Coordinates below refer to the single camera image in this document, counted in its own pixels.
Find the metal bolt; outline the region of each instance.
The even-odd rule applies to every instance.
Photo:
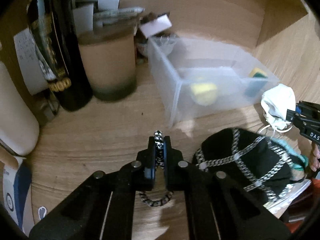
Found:
[[[217,171],[216,175],[219,179],[224,179],[227,176],[224,171]]]
[[[188,167],[188,163],[186,161],[179,161],[178,166],[180,168],[186,168],[186,167]]]
[[[95,171],[93,173],[93,177],[95,179],[101,179],[104,175],[105,175],[105,173],[103,171]]]
[[[134,167],[134,168],[138,168],[138,167],[141,166],[141,162],[140,162],[140,161],[133,161],[133,162],[131,163],[131,165],[132,165],[132,167]]]

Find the translucent plastic container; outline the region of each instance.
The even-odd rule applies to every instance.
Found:
[[[148,57],[170,127],[258,103],[279,82],[250,53],[221,42],[149,38]],[[250,77],[257,69],[260,74]]]

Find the dark wine bottle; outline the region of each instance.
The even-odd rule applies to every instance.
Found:
[[[27,15],[50,90],[65,110],[80,109],[92,89],[79,52],[72,0],[32,0]]]

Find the bottle label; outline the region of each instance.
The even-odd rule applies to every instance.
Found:
[[[71,86],[68,70],[58,40],[53,13],[46,14],[31,24],[37,54],[49,89],[62,92]]]

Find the rope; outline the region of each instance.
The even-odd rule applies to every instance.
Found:
[[[154,140],[156,144],[156,169],[160,167],[164,170],[164,156],[163,156],[163,137],[161,131],[155,131]],[[168,191],[162,198],[158,200],[151,200],[145,191],[140,191],[139,196],[141,201],[150,207],[160,207],[167,204],[172,198],[173,192]]]

